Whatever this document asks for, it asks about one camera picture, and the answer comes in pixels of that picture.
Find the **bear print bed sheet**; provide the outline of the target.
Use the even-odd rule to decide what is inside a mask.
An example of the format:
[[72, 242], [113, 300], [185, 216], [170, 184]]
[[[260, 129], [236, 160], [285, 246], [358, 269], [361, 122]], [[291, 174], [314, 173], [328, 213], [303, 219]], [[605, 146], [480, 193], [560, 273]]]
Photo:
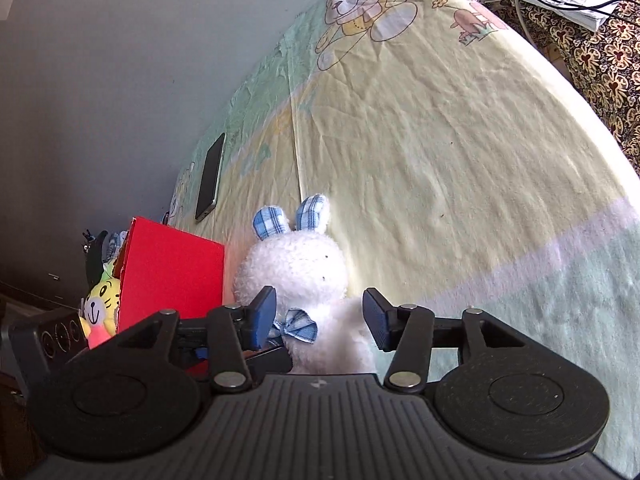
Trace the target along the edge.
[[259, 207], [317, 193], [353, 294], [479, 307], [589, 370], [612, 401], [598, 454], [638, 472], [639, 180], [517, 32], [472, 0], [320, 1], [198, 142], [169, 222], [224, 244], [233, 276]]

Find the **black smartphone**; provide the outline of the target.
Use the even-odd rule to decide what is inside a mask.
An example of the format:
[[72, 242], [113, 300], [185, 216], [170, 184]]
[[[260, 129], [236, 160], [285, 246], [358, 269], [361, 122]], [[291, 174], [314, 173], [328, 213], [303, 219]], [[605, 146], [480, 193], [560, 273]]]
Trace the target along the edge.
[[219, 179], [226, 135], [221, 133], [209, 147], [204, 160], [198, 202], [195, 207], [195, 221], [201, 222], [217, 205]]

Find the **red cardboard box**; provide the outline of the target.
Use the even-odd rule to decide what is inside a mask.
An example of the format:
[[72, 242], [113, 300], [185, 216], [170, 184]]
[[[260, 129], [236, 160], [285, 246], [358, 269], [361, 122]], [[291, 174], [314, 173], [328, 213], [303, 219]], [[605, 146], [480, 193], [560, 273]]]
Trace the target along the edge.
[[209, 372], [206, 323], [224, 310], [224, 245], [138, 217], [116, 269], [122, 290], [112, 345], [151, 349], [167, 311], [186, 329], [170, 362], [202, 382]]

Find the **brown patterned tablecloth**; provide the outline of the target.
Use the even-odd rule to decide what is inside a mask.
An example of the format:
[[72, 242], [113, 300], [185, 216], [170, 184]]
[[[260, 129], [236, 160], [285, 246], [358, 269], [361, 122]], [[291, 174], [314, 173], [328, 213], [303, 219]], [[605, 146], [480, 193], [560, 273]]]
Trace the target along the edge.
[[616, 18], [597, 32], [552, 11], [521, 4], [538, 48], [558, 48], [570, 81], [614, 136], [634, 168], [639, 167], [639, 0], [618, 5]]

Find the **yellow tiger plush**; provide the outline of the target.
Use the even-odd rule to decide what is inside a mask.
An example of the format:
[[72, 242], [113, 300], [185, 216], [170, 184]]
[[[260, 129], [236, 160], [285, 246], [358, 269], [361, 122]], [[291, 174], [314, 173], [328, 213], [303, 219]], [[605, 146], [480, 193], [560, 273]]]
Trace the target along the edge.
[[119, 306], [118, 278], [100, 281], [82, 300], [79, 321], [90, 349], [107, 342], [116, 334]]

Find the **dark green clothing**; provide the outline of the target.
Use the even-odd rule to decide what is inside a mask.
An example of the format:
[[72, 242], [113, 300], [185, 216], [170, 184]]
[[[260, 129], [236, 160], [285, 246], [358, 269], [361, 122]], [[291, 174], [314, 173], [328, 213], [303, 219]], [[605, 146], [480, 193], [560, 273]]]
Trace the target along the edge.
[[90, 288], [113, 277], [115, 263], [120, 250], [125, 245], [127, 234], [127, 230], [116, 232], [101, 231], [96, 235], [89, 230], [85, 230], [82, 233], [85, 239], [86, 278]]

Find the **white bunny plush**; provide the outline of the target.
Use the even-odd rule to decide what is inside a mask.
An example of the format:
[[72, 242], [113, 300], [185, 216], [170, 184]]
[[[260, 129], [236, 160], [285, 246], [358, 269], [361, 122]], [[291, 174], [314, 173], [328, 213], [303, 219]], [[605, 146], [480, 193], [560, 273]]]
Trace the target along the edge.
[[374, 342], [361, 299], [349, 297], [349, 268], [329, 237], [329, 200], [314, 194], [290, 225], [279, 206], [260, 208], [253, 219], [258, 241], [233, 280], [236, 301], [246, 304], [265, 286], [277, 293], [270, 344], [283, 344], [292, 372], [303, 375], [371, 374]]

